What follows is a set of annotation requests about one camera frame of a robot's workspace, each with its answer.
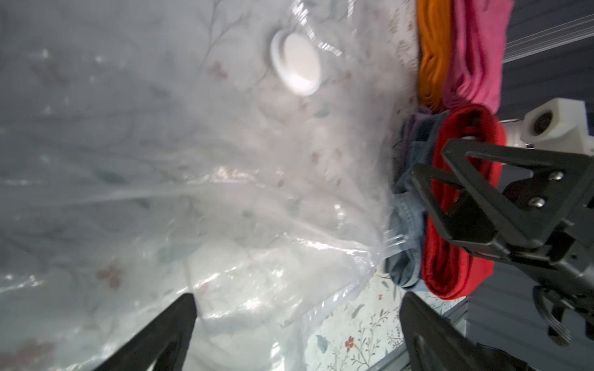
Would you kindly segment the purple cloth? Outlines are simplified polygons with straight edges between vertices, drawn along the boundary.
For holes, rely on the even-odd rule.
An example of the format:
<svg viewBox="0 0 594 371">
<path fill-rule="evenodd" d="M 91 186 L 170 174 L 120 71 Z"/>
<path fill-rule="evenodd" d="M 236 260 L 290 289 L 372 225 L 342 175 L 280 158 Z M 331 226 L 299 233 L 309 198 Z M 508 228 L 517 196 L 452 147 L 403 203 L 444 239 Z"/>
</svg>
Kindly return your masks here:
<svg viewBox="0 0 594 371">
<path fill-rule="evenodd" d="M 422 122 L 427 117 L 431 117 L 433 115 L 432 111 L 429 108 L 424 106 L 420 106 L 417 110 L 413 113 L 413 115 L 408 119 L 408 121 L 403 125 L 402 128 L 402 158 L 406 159 L 406 155 L 408 153 L 409 145 L 411 144 L 411 138 L 413 137 L 413 131 L 418 126 L 419 122 Z"/>
</svg>

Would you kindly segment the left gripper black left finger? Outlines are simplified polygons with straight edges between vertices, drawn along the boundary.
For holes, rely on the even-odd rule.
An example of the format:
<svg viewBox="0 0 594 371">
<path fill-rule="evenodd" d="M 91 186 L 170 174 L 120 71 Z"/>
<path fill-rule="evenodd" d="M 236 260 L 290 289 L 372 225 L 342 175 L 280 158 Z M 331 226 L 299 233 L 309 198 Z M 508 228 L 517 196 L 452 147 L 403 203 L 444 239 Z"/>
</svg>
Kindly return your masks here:
<svg viewBox="0 0 594 371">
<path fill-rule="evenodd" d="M 192 294 L 181 295 L 98 370 L 181 370 L 196 323 Z"/>
</svg>

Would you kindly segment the blue grey cloth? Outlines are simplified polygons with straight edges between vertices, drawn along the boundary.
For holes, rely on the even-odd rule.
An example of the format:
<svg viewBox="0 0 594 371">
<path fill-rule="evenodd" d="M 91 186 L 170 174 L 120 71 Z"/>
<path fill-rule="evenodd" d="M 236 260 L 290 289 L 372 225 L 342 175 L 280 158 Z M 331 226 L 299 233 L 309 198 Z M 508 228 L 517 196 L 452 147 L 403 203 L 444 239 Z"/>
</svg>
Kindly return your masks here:
<svg viewBox="0 0 594 371">
<path fill-rule="evenodd" d="M 394 185 L 388 244 L 396 252 L 385 260 L 385 272 L 396 286 L 409 292 L 428 291 L 422 279 L 426 208 L 413 184 L 411 170 L 418 163 L 429 165 L 432 162 L 439 129 L 449 114 L 444 111 L 419 122 Z"/>
</svg>

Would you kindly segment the pink cloth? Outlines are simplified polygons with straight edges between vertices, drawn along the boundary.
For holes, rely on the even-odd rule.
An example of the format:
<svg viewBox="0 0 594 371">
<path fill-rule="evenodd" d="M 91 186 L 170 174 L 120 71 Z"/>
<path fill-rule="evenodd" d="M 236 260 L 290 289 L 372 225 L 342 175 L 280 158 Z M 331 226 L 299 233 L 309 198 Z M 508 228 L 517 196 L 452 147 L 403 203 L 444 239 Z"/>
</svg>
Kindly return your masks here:
<svg viewBox="0 0 594 371">
<path fill-rule="evenodd" d="M 446 108 L 482 104 L 497 113 L 513 7 L 510 0 L 453 2 L 450 69 L 442 95 Z"/>
</svg>

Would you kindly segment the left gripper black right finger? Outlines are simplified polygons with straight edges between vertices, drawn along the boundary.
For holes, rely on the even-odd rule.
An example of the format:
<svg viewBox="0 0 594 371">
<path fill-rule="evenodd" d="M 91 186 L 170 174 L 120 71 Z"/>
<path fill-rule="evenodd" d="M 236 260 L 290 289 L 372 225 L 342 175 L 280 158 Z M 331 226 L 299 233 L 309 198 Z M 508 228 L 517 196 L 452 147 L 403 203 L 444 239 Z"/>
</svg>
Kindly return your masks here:
<svg viewBox="0 0 594 371">
<path fill-rule="evenodd" d="M 400 309 L 405 345 L 413 370 L 532 370 L 501 349 L 472 343 L 412 292 Z"/>
</svg>

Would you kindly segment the clear plastic vacuum bag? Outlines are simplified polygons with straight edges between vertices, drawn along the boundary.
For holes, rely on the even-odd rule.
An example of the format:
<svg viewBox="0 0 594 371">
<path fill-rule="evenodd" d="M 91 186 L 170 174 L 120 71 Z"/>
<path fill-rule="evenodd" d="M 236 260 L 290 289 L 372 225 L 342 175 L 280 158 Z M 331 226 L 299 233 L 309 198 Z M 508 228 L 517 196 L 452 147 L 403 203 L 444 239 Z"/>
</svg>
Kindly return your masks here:
<svg viewBox="0 0 594 371">
<path fill-rule="evenodd" d="M 186 370 L 303 370 L 384 232 L 351 1 L 1 4 L 1 368 L 92 370 L 181 295 Z M 320 54 L 307 97 L 281 29 Z"/>
</svg>

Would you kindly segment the orange trousers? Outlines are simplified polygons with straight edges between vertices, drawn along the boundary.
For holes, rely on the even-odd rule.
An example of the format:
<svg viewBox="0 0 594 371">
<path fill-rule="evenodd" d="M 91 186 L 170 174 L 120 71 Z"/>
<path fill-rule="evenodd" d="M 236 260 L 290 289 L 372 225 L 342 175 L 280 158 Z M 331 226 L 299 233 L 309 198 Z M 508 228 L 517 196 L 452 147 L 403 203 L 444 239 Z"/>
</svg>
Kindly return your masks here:
<svg viewBox="0 0 594 371">
<path fill-rule="evenodd" d="M 443 87 L 450 68 L 450 0 L 417 1 L 419 29 L 419 102 L 436 112 L 442 104 Z"/>
</svg>

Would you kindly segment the red cloth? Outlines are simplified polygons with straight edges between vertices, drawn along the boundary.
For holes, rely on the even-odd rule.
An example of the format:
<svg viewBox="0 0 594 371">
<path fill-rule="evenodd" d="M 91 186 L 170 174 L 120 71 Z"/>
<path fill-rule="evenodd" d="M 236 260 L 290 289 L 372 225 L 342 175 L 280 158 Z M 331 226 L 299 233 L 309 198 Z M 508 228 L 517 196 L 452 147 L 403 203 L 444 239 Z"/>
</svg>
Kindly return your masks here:
<svg viewBox="0 0 594 371">
<path fill-rule="evenodd" d="M 478 142 L 507 145 L 503 125 L 481 104 L 458 107 L 442 122 L 431 157 L 431 166 L 449 171 L 441 151 L 451 139 L 475 137 Z M 431 293 L 449 301 L 470 295 L 493 274 L 493 261 L 474 258 L 461 247 L 443 239 L 431 217 L 426 219 L 425 247 L 422 258 L 422 278 Z"/>
</svg>

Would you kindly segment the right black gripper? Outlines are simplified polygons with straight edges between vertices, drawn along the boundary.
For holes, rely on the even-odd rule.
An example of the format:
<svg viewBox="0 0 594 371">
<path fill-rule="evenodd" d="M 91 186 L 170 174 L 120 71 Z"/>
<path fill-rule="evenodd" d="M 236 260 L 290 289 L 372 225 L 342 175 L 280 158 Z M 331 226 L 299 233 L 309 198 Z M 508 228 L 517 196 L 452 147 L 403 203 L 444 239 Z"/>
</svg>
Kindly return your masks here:
<svg viewBox="0 0 594 371">
<path fill-rule="evenodd" d="M 464 139 L 449 141 L 450 171 L 417 164 L 411 172 L 438 234 L 476 258 L 511 264 L 536 282 L 541 317 L 560 320 L 572 309 L 593 318 L 593 159 Z M 492 185 L 471 163 L 513 168 Z M 458 192 L 444 207 L 432 190 Z"/>
</svg>

